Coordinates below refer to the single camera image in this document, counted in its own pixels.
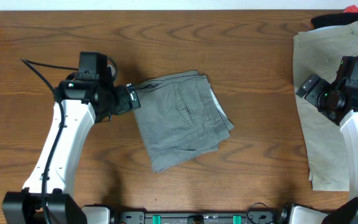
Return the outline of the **grey shorts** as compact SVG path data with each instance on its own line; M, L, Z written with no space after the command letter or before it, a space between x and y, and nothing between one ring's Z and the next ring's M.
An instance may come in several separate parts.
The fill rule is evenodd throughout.
M135 119L154 172L217 151L230 137L234 125L198 71L154 78L135 89Z

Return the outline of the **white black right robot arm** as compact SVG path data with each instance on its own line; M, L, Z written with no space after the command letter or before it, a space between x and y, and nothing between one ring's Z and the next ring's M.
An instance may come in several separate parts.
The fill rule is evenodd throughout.
M349 166L349 200L329 213L303 205L290 205L287 223L358 224L358 78L343 77L328 83L317 75L311 75L296 95L340 127Z

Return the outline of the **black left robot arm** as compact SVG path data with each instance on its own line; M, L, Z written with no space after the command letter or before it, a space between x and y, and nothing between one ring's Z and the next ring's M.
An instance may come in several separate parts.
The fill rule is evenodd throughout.
M53 121L39 160L20 192L7 192L7 223L119 223L108 205L80 207L75 174L91 127L105 117L139 108L132 84L63 80L55 89Z

